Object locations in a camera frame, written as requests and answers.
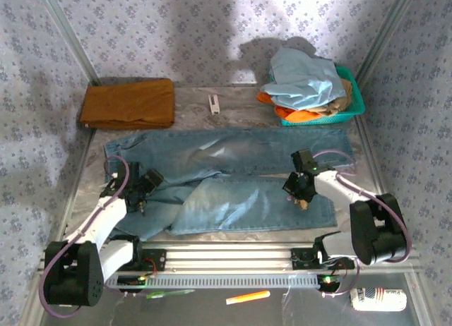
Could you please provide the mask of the blue denim jeans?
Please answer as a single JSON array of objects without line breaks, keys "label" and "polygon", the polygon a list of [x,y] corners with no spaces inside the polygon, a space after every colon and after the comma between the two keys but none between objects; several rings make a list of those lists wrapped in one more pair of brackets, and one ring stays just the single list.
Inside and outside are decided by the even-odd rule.
[{"label": "blue denim jeans", "polygon": [[164,180],[148,197],[151,217],[144,227],[126,227],[148,240],[208,232],[282,231],[336,225],[333,203],[314,198],[308,210],[287,200],[285,175],[293,171],[291,154],[310,150],[320,162],[347,166],[352,146],[347,133],[325,128],[221,128],[204,131],[150,131],[108,142],[109,171],[119,159],[139,162],[140,172],[159,171]]}]

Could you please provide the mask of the folded brown trousers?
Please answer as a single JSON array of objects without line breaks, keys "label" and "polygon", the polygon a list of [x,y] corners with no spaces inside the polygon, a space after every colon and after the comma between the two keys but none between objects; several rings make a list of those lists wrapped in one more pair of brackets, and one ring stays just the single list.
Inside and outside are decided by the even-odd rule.
[{"label": "folded brown trousers", "polygon": [[80,123],[101,130],[169,128],[175,121],[175,91],[168,78],[90,86]]}]

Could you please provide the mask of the light blue trousers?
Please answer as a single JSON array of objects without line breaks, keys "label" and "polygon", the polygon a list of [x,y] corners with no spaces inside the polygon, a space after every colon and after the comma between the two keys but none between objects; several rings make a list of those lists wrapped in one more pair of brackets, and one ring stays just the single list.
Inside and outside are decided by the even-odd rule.
[{"label": "light blue trousers", "polygon": [[270,82],[261,92],[273,103],[295,111],[320,107],[346,96],[335,64],[303,51],[281,47],[270,60]]}]

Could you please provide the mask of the orange garment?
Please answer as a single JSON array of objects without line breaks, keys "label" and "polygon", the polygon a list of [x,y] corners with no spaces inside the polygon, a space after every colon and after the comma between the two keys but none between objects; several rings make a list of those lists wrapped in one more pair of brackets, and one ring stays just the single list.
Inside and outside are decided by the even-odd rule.
[{"label": "orange garment", "polygon": [[258,93],[256,98],[261,103],[271,105],[274,108],[276,116],[280,119],[288,121],[289,123],[304,123],[317,120],[322,117],[321,114],[316,112],[306,110],[293,110],[278,106],[272,101],[271,96],[264,92]]}]

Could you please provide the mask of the black left controller box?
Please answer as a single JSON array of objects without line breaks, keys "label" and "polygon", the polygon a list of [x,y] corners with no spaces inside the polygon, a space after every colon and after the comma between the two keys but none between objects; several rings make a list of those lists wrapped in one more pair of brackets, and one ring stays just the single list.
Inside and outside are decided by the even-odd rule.
[{"label": "black left controller box", "polygon": [[144,276],[120,276],[117,278],[118,290],[123,293],[137,294],[142,289],[127,289],[128,286],[144,286],[146,284],[146,277]]}]

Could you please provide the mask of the black controller box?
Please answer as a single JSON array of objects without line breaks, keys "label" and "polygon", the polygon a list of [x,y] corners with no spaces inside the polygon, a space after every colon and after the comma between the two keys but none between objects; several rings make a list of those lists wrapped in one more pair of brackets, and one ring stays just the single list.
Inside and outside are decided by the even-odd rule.
[{"label": "black controller box", "polygon": [[144,286],[146,284],[146,277],[144,276],[120,276],[117,278],[118,290],[123,293],[137,294],[142,289],[127,289],[128,286]]},{"label": "black controller box", "polygon": [[320,292],[335,293],[339,290],[342,277],[340,275],[320,274],[317,276]]}]

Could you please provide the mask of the black right controller box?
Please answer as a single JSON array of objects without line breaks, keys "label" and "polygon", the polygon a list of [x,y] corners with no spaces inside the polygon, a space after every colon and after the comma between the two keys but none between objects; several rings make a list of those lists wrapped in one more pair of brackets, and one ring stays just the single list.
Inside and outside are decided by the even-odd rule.
[{"label": "black right controller box", "polygon": [[320,274],[317,276],[320,292],[335,293],[339,290],[342,277],[340,275]]}]

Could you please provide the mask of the green pen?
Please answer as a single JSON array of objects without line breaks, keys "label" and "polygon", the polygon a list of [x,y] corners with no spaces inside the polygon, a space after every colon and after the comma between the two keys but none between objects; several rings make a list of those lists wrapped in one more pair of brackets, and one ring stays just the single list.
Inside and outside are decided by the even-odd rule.
[{"label": "green pen", "polygon": [[159,299],[164,298],[168,296],[183,296],[187,294],[191,294],[195,292],[195,289],[182,289],[182,290],[176,290],[176,291],[155,291],[151,294],[147,294],[147,299]]}]

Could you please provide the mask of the beige garment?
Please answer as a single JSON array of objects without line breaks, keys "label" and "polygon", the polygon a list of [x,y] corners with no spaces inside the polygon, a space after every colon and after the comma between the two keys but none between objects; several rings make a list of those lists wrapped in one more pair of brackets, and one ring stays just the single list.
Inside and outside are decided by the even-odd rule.
[{"label": "beige garment", "polygon": [[307,111],[322,116],[334,116],[345,111],[352,104],[352,83],[344,78],[341,79],[341,83],[345,90],[344,97],[338,97],[326,105],[307,109]]}]

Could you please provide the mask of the teal plastic basket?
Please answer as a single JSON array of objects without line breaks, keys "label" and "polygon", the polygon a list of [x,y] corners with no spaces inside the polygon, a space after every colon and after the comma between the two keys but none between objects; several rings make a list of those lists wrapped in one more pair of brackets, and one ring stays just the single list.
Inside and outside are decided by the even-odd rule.
[{"label": "teal plastic basket", "polygon": [[351,104],[347,107],[345,111],[340,112],[334,116],[323,116],[320,119],[315,119],[302,123],[290,123],[284,119],[280,120],[282,126],[310,126],[310,125],[326,125],[326,124],[336,124],[345,123],[355,116],[359,116],[365,112],[364,100],[362,99],[361,92],[356,83],[355,77],[353,76],[350,69],[345,66],[336,66],[336,72],[341,77],[351,82]]}]

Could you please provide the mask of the orange marker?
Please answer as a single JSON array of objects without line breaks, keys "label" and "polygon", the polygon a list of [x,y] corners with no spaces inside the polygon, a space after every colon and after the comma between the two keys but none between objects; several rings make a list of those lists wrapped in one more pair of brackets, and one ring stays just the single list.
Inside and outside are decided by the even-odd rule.
[{"label": "orange marker", "polygon": [[250,301],[257,301],[257,300],[261,300],[261,299],[265,299],[265,298],[269,298],[271,295],[271,292],[266,290],[266,291],[257,291],[257,292],[253,292],[253,293],[249,293],[249,294],[244,294],[244,295],[240,295],[240,296],[234,296],[231,298],[226,298],[225,299],[225,304],[227,306],[230,305],[234,305],[234,304],[238,304],[238,303],[246,303],[246,302],[250,302]]}]

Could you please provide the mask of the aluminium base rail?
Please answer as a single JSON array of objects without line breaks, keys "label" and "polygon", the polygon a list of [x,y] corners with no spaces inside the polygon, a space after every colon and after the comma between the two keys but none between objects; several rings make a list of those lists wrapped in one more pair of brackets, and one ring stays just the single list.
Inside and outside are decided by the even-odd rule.
[{"label": "aluminium base rail", "polygon": [[[293,248],[311,248],[310,243],[271,242],[146,242],[147,249],[166,251],[165,268],[156,273],[122,270],[115,273],[152,276],[159,274],[253,274],[286,272],[327,272],[333,270],[294,270],[291,262]],[[40,269],[44,269],[44,255]],[[351,270],[336,270],[351,273]]]}]

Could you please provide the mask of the aluminium frame post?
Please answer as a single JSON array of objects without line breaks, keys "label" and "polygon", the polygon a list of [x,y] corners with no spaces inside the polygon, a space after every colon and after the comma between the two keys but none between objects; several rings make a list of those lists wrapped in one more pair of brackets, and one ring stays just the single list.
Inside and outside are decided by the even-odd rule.
[{"label": "aluminium frame post", "polygon": [[41,0],[44,7],[47,9],[50,17],[57,26],[64,41],[73,54],[73,57],[77,64],[80,66],[82,72],[92,85],[101,85],[101,81],[98,78],[94,66],[91,64],[90,59],[85,53],[81,41],[78,39],[71,24],[64,13],[63,8],[59,5],[57,0]]},{"label": "aluminium frame post", "polygon": [[414,0],[393,1],[387,16],[384,18],[381,27],[377,31],[368,54],[357,72],[356,81],[359,87],[364,87],[371,78],[386,46],[389,44],[413,1]]}]

